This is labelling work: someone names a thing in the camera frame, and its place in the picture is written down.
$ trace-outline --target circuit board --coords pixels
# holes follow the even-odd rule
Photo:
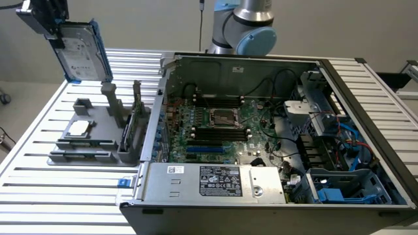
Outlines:
[[[273,137],[276,133],[263,101],[245,100],[236,108],[196,107],[187,99],[173,100],[172,104],[168,108],[169,162],[249,164],[257,157],[268,160],[269,150],[276,140],[264,135],[263,131]],[[216,142],[221,142],[221,145],[215,148],[217,152],[205,152],[207,149],[213,150],[213,148],[205,148],[203,145],[189,146],[195,140],[195,129],[243,130],[248,131],[249,135],[243,141],[223,140],[223,135],[219,135],[215,139]]]

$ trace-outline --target warning label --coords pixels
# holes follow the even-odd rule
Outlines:
[[[239,167],[201,166],[199,176],[201,196],[241,197]]]

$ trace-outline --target metal grating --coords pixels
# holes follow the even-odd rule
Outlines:
[[[133,80],[140,80],[142,101],[150,107],[160,79],[157,70],[161,53],[108,49],[106,54],[114,75],[113,83],[117,85],[117,98],[124,105],[132,104],[130,85]],[[404,138],[408,138],[407,141],[418,141],[410,119],[395,104],[387,103],[385,92],[373,85],[373,78],[353,59],[333,58],[331,63],[343,73],[357,99],[367,102],[364,107],[369,116],[377,121],[389,142],[399,148],[399,156],[418,177],[418,156],[410,154],[411,148],[414,151],[418,145],[408,147],[402,144]],[[369,83],[369,90],[357,83]],[[106,104],[98,83],[62,83],[0,165],[0,234],[134,234],[114,206],[114,195],[117,179],[134,175],[137,169],[46,164],[46,154],[73,115],[72,103],[78,97],[89,98],[93,105]],[[122,190],[125,193],[132,192],[130,189]],[[375,235],[411,235],[416,234],[414,228],[418,229],[418,224],[408,229],[380,230]]]

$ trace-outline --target white wall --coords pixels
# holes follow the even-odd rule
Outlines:
[[[203,45],[211,41],[207,0]],[[16,0],[2,0],[1,4]],[[70,21],[100,23],[105,47],[196,50],[197,0],[68,0]],[[273,54],[363,57],[377,71],[418,59],[416,0],[273,0]],[[0,11],[0,80],[61,82],[61,69],[41,35]]]

